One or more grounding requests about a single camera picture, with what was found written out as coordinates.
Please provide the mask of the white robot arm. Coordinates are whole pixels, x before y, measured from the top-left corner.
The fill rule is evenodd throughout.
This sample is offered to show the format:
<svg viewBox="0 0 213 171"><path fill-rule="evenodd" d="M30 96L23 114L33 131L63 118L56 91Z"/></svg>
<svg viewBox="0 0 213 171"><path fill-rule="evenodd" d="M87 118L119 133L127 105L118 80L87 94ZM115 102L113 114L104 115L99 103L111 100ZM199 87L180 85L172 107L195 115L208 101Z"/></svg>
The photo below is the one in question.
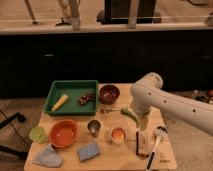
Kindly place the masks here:
<svg viewBox="0 0 213 171"><path fill-rule="evenodd" d="M142 116L156 107L213 136L213 105L168 93L162 86L162 77L154 72L133 83L130 89L133 111Z"/></svg>

